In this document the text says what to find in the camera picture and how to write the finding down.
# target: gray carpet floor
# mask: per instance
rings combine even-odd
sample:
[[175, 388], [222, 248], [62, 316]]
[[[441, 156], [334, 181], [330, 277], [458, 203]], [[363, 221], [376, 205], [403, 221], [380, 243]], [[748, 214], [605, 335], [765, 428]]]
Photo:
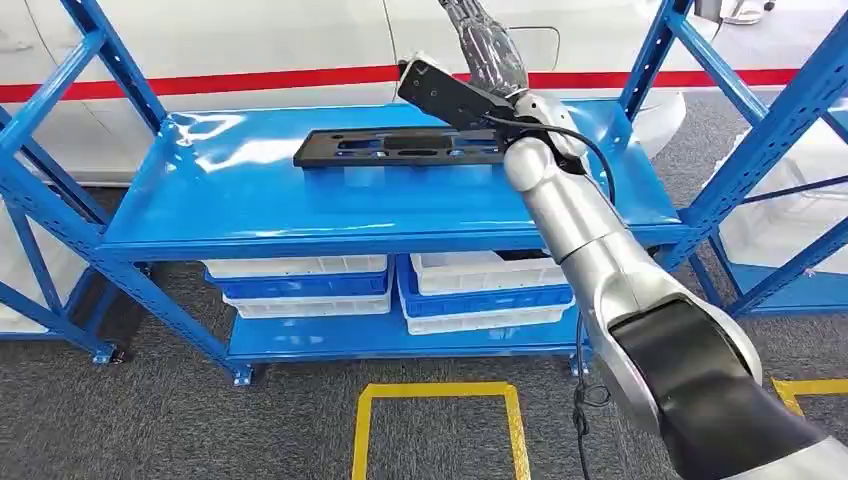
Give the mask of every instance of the gray carpet floor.
[[[689, 95], [683, 128], [655, 161], [678, 206], [745, 128], [721, 98]], [[97, 195], [114, 205], [121, 192]], [[714, 261], [708, 266], [716, 272]], [[678, 275], [700, 291], [687, 268]], [[228, 334], [233, 311], [203, 282], [198, 264], [164, 264], [154, 278], [216, 334]], [[769, 378], [848, 377], [845, 316], [752, 318], [744, 327]], [[0, 344], [0, 478], [349, 478], [363, 388], [444, 381], [515, 385], [532, 478], [580, 478], [570, 418], [575, 382], [563, 359], [282, 364], [255, 385], [234, 388], [127, 298], [112, 306], [104, 329], [129, 343], [132, 362], [95, 367], [61, 342]], [[804, 397], [801, 404], [809, 418], [848, 441], [848, 397]], [[590, 409], [588, 417], [593, 478], [676, 478], [661, 444], [635, 430], [615, 405]], [[504, 402], [375, 400], [368, 459], [372, 479], [513, 478]]]

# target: blue plastic crate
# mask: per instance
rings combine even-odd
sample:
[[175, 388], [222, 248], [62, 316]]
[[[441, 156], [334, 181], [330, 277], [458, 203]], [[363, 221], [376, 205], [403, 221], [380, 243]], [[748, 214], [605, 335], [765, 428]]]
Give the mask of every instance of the blue plastic crate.
[[215, 278], [207, 271], [205, 277], [233, 299], [382, 295], [389, 286], [389, 271], [394, 268], [391, 256], [386, 265], [382, 272]]
[[409, 255], [398, 255], [396, 263], [398, 287], [410, 317], [566, 305], [574, 297], [567, 284], [424, 296], [418, 292], [418, 278]]

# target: black cable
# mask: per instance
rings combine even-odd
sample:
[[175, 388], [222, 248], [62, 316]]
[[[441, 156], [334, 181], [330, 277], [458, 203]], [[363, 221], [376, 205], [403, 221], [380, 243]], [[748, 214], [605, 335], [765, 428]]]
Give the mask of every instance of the black cable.
[[[577, 386], [574, 387], [574, 410], [571, 413], [571, 421], [577, 430], [577, 452], [580, 455], [580, 468], [583, 469], [583, 478], [590, 480], [589, 468], [586, 465], [586, 451], [583, 438], [589, 434], [589, 422], [586, 421], [586, 412], [583, 406], [604, 407], [610, 402], [610, 392], [603, 385], [587, 385], [583, 378], [583, 315], [577, 315]], [[593, 400], [593, 392], [602, 392], [600, 400]]]
[[545, 125], [543, 123], [530, 123], [530, 122], [519, 122], [517, 120], [505, 120], [503, 118], [493, 117], [491, 115], [483, 115], [483, 118], [489, 120], [490, 122], [499, 123], [501, 125], [507, 125], [510, 127], [518, 127], [524, 128], [527, 130], [544, 130], [547, 132], [555, 132], [568, 137], [576, 138], [583, 142], [587, 147], [589, 147], [592, 152], [597, 155], [598, 160], [601, 161], [601, 166], [604, 169], [604, 172], [607, 174], [607, 185], [609, 188], [609, 199], [610, 203], [615, 205], [615, 181], [612, 178], [612, 168], [610, 168], [609, 161], [607, 157], [604, 155], [604, 152], [601, 151], [600, 147], [590, 140], [585, 135], [580, 132], [575, 132], [574, 130], [569, 130], [564, 127], [557, 127], [555, 125]]

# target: blue metal shelf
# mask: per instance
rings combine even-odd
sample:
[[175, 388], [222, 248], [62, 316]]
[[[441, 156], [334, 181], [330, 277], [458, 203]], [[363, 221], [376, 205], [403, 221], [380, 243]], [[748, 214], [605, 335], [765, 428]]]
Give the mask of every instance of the blue metal shelf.
[[[776, 268], [753, 265], [728, 265], [739, 288], [747, 293], [756, 287]], [[818, 272], [802, 275], [775, 292], [749, 314], [776, 313], [834, 313], [848, 310], [848, 275]]]
[[[373, 317], [237, 318], [229, 345], [219, 341], [139, 271], [136, 262], [537, 248], [542, 242], [500, 167], [303, 171], [292, 166], [292, 155], [312, 129], [439, 124], [417, 109], [393, 105], [168, 115], [97, 2], [60, 1], [83, 40], [17, 115], [0, 109], [0, 195], [229, 371], [236, 385], [250, 382], [250, 362], [255, 361], [573, 350], [571, 316], [551, 325], [415, 337], [406, 333], [397, 308]], [[599, 143], [610, 160], [622, 217], [643, 244], [661, 247], [658, 258], [668, 269], [692, 256], [816, 119], [848, 137], [845, 105], [831, 106], [848, 85], [848, 13], [766, 109], [687, 23], [692, 3], [661, 3], [619, 99], [566, 102], [578, 129]], [[675, 39], [754, 125], [692, 205], [680, 212], [672, 208], [630, 123]], [[95, 56], [156, 136], [111, 220], [31, 138]], [[18, 151], [52, 180], [59, 196], [14, 159]], [[600, 172], [597, 158], [590, 160], [594, 172]], [[605, 178], [596, 178], [605, 185]], [[848, 222], [843, 222], [770, 274], [725, 265], [744, 297], [735, 304], [738, 311], [755, 307], [846, 240]], [[699, 261], [693, 265], [707, 277]], [[807, 280], [798, 282], [815, 283]], [[831, 281], [826, 275], [813, 280]], [[792, 285], [762, 308], [778, 311], [792, 307], [790, 301], [798, 307]], [[815, 285], [822, 291], [830, 288]], [[61, 330], [61, 338], [92, 351], [113, 348], [86, 330], [65, 328], [54, 321], [56, 312], [27, 304], [3, 287], [0, 294], [21, 303], [28, 316], [52, 333]], [[707, 287], [717, 297], [711, 284]]]
[[236, 316], [227, 358], [291, 362], [401, 357], [573, 354], [577, 309], [544, 325], [410, 335], [395, 290], [384, 315], [245, 319]]
[[95, 275], [95, 270], [86, 269], [77, 280], [65, 305], [59, 304], [58, 308], [53, 310], [48, 310], [23, 295], [15, 295], [14, 291], [9, 291], [11, 289], [8, 286], [0, 283], [0, 300], [3, 303], [48, 329], [46, 332], [0, 332], [0, 341], [66, 340], [89, 351], [93, 355], [94, 363], [109, 362], [115, 346], [97, 340], [97, 330], [103, 322], [106, 310], [115, 300], [118, 289], [111, 283], [105, 283], [99, 299], [91, 307], [85, 321], [81, 325], [72, 322]]
[[[569, 106], [610, 159], [619, 212], [642, 241], [685, 234], [618, 104]], [[312, 129], [427, 125], [440, 122], [409, 105], [171, 114], [100, 249], [186, 260], [542, 247], [500, 166], [292, 165]]]
[[[762, 285], [770, 275], [779, 269], [758, 265], [733, 263], [727, 258], [724, 245], [718, 235], [710, 237], [710, 246], [716, 254], [719, 265], [724, 269], [736, 298], [744, 298], [752, 290]], [[722, 305], [723, 298], [715, 290], [713, 282], [697, 256], [690, 259], [698, 280], [704, 287], [707, 298], [716, 305]], [[814, 272], [803, 274], [791, 280], [786, 286], [765, 298], [761, 303], [747, 307], [744, 312], [737, 311], [739, 304], [730, 303], [725, 309], [735, 314], [775, 315], [775, 314], [824, 314], [848, 310], [848, 275]]]

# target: red stripe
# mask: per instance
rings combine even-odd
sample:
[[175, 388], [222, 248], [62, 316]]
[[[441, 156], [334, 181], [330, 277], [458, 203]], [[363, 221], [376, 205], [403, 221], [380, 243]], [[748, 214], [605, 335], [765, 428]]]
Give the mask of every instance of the red stripe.
[[[786, 85], [797, 69], [739, 70], [748, 85]], [[530, 86], [540, 89], [622, 88], [630, 72], [538, 72], [530, 74]], [[468, 74], [458, 74], [468, 80]], [[398, 79], [394, 65], [374, 67], [327, 68], [286, 72], [231, 73], [197, 77], [150, 79], [157, 95], [190, 95], [198, 93], [246, 92], [279, 88], [321, 87], [392, 82]], [[660, 72], [657, 87], [710, 87], [715, 84], [703, 71]], [[0, 102], [25, 102], [39, 85], [0, 85]], [[63, 100], [96, 100], [122, 98], [120, 87], [113, 81], [77, 82], [68, 89]]]

